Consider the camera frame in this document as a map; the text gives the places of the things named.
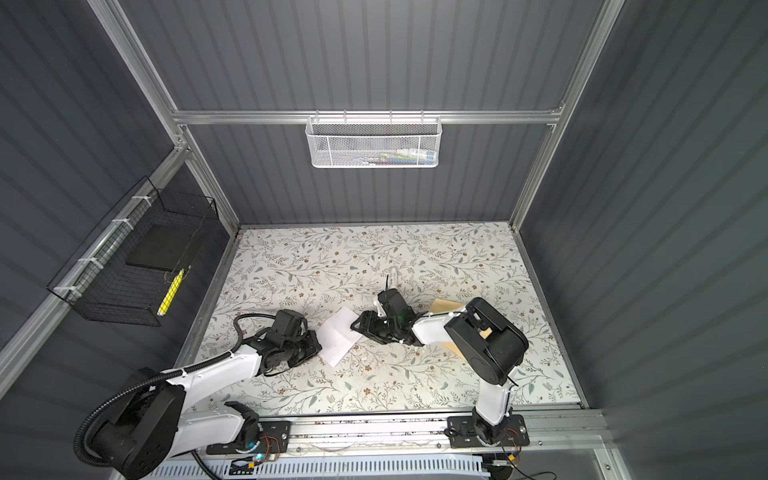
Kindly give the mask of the white paper letter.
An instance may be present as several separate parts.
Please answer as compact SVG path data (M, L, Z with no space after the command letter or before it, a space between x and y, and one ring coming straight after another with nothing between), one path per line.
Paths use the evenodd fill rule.
M363 337L351 329L359 315L353 310L342 307L330 316L317 330L317 339L321 345L319 357L328 366L335 368L349 350Z

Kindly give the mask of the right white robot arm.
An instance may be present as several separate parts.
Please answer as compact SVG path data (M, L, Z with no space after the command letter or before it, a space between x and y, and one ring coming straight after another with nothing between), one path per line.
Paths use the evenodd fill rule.
M378 309L367 310L351 330L381 345L398 343L423 347L451 343L479 377L473 407L475 431L486 443L506 429L511 415L514 370L529 349L525 334L481 297L443 313L417 313L394 288L377 296Z

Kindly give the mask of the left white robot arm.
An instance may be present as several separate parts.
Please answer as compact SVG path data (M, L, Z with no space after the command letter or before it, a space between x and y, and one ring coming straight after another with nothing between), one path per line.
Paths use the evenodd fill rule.
M230 453L265 459L281 451L259 415L238 401L219 410L195 412L208 395L252 377L267 376L280 364L298 367L322 349L304 318L279 312L270 327L244 337L216 357L177 369L136 371L123 389L96 407L76 430L75 456L94 467L111 467L127 479L149 475L167 458L197 457L223 445Z

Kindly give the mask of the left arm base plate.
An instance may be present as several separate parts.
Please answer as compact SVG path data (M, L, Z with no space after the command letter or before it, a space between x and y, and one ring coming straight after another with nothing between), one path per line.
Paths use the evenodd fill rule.
M289 421L261 421L253 424L225 444L213 444L206 447L208 455L278 455L287 452L292 423Z

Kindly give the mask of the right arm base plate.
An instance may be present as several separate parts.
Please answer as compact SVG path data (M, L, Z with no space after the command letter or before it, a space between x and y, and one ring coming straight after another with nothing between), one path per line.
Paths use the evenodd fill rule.
M525 420L521 415L505 415L491 425L479 415L450 416L443 434L452 448L503 446L521 448L530 445Z

